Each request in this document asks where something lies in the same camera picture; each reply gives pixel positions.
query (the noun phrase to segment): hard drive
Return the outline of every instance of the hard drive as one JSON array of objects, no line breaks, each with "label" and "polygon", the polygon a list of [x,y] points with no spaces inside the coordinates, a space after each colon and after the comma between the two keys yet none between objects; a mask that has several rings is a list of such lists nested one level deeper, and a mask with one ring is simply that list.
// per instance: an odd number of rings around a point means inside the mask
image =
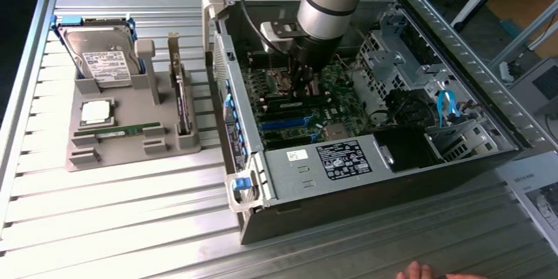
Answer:
[{"label": "hard drive", "polygon": [[65,16],[51,28],[71,56],[78,78],[93,78],[101,88],[132,85],[129,76],[144,71],[134,55],[130,19]]}]

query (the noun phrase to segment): warning label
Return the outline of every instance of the warning label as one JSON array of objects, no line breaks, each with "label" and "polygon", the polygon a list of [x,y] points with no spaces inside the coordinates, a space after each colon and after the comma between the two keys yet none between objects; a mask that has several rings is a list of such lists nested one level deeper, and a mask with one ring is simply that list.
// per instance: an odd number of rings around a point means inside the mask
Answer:
[{"label": "warning label", "polygon": [[314,148],[328,178],[337,180],[372,171],[356,140]]},{"label": "warning label", "polygon": [[122,52],[83,52],[82,55],[97,82],[129,80],[129,70]]}]

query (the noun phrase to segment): finger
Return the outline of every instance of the finger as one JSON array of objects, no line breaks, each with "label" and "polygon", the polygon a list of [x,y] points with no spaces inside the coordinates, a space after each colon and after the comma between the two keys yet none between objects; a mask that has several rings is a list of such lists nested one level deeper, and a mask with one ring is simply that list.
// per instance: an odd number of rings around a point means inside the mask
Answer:
[{"label": "finger", "polygon": [[428,265],[421,265],[420,279],[432,279],[432,270]]},{"label": "finger", "polygon": [[408,265],[408,279],[420,279],[420,265],[417,261]]},{"label": "finger", "polygon": [[475,274],[447,274],[447,279],[485,279],[484,276],[476,276]]}]

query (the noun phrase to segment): green circuit board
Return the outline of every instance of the green circuit board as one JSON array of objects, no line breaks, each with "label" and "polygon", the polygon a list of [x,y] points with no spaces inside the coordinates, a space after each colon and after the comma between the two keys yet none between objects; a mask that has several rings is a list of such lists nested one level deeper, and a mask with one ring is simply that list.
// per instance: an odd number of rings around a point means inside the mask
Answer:
[{"label": "green circuit board", "polygon": [[[254,123],[262,144],[268,150],[312,142],[325,142],[322,128],[341,123],[349,137],[356,136],[365,124],[361,102],[352,89],[350,79],[338,64],[333,63],[321,70],[320,96],[294,101],[288,99],[288,79],[285,68],[245,69],[242,78],[252,106]],[[304,102],[302,108],[292,109],[292,104]],[[288,121],[301,116],[308,120],[305,125],[262,129],[269,122]]]}]

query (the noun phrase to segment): slotted metal surface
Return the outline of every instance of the slotted metal surface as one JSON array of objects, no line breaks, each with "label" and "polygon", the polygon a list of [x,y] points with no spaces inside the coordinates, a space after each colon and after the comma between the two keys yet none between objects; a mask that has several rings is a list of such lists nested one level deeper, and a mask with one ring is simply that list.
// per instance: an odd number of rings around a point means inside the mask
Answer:
[{"label": "slotted metal surface", "polygon": [[74,68],[47,33],[47,19],[38,23],[35,57],[23,54],[30,65],[19,73],[26,92],[10,99],[0,134],[7,152],[2,278],[392,278],[413,259],[432,264],[439,274],[558,276],[551,249],[492,174],[429,199],[240,246],[208,99],[200,0],[42,1],[43,16],[129,12],[138,37],[154,41],[160,71],[168,62],[165,36],[180,34],[204,149],[102,169],[63,170]]}]

